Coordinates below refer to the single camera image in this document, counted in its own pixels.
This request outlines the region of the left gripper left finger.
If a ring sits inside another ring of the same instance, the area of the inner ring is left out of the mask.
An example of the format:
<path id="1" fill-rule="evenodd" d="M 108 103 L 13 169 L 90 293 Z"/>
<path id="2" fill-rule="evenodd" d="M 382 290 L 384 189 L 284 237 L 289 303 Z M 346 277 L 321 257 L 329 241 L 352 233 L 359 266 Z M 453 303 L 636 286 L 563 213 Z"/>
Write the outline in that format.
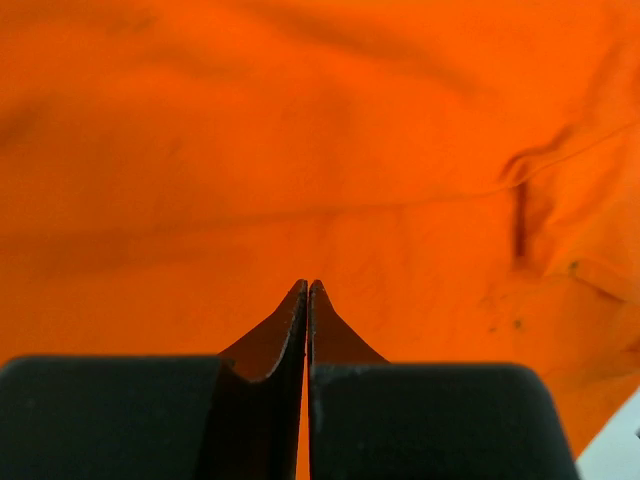
<path id="1" fill-rule="evenodd" d="M 291 479 L 308 285 L 214 355 L 16 358 L 1 370 L 5 479 Z"/>

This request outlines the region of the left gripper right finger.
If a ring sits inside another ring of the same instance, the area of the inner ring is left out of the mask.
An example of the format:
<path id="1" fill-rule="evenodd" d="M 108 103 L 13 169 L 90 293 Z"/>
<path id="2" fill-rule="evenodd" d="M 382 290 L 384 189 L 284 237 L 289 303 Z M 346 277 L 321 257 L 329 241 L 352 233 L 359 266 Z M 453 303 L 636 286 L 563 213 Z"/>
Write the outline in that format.
<path id="1" fill-rule="evenodd" d="M 308 299 L 309 461 L 314 479 L 574 479 L 551 395 L 509 363 L 392 363 Z"/>

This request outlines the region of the orange t shirt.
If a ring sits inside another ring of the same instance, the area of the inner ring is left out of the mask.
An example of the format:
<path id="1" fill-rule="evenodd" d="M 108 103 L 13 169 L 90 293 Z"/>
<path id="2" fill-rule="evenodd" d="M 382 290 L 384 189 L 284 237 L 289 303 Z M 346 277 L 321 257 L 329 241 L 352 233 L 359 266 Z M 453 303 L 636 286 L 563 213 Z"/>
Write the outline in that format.
<path id="1" fill-rule="evenodd" d="M 635 1 L 5 1 L 1 370 L 217 354 L 308 285 L 392 363 L 509 363 L 639 475 Z"/>

